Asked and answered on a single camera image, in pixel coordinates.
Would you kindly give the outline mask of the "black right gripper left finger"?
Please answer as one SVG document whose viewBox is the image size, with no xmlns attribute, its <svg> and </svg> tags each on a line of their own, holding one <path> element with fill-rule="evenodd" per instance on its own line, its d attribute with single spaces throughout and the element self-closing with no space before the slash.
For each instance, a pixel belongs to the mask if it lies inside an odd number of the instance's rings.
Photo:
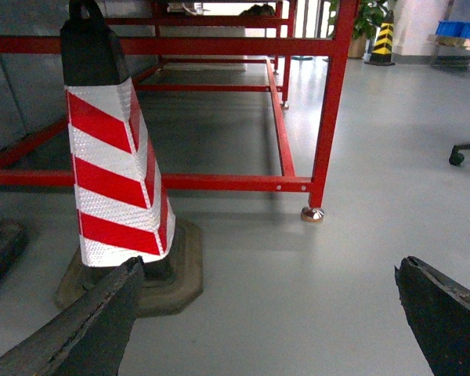
<svg viewBox="0 0 470 376">
<path fill-rule="evenodd" d="M 0 357 L 0 375 L 116 375 L 144 281 L 130 258 Z"/>
</svg>

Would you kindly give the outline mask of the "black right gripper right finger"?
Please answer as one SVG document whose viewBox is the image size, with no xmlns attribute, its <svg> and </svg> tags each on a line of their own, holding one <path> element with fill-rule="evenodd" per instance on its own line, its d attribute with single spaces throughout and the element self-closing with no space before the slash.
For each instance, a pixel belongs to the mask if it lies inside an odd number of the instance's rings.
<svg viewBox="0 0 470 376">
<path fill-rule="evenodd" d="M 407 322 L 434 375 L 470 375 L 470 290 L 414 256 L 394 268 Z"/>
</svg>

